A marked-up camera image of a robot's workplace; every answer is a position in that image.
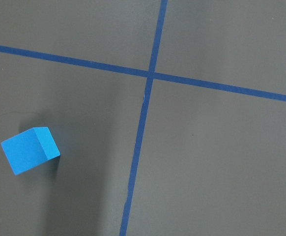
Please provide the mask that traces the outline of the blue cube block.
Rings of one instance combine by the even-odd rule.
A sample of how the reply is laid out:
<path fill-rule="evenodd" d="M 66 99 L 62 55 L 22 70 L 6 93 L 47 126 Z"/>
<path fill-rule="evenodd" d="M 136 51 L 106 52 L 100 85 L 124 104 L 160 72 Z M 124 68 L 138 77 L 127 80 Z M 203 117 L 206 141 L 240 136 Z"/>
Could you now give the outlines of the blue cube block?
<path fill-rule="evenodd" d="M 14 175 L 60 156 L 48 127 L 33 127 L 1 142 Z"/>

